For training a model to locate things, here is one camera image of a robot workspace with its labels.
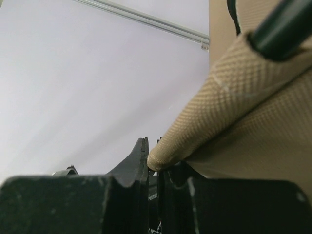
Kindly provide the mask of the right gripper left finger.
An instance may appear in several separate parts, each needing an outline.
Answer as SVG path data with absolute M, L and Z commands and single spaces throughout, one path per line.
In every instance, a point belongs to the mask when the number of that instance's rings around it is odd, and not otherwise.
M 146 234 L 148 139 L 104 175 L 14 176 L 0 188 L 3 234 Z

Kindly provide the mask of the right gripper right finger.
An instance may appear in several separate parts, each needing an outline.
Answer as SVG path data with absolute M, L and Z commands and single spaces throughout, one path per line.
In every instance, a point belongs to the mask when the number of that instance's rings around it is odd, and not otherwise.
M 285 180 L 205 178 L 181 162 L 158 174 L 164 234 L 309 234 L 312 207 Z

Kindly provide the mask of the beige pet tent fabric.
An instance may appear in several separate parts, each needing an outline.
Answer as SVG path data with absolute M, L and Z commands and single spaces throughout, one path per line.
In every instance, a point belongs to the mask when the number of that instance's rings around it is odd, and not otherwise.
M 247 41 L 277 4 L 238 1 L 237 38 L 222 39 L 230 22 L 212 15 L 209 76 L 149 153 L 152 170 L 184 160 L 206 177 L 311 185 L 312 41 L 282 62 L 262 57 Z

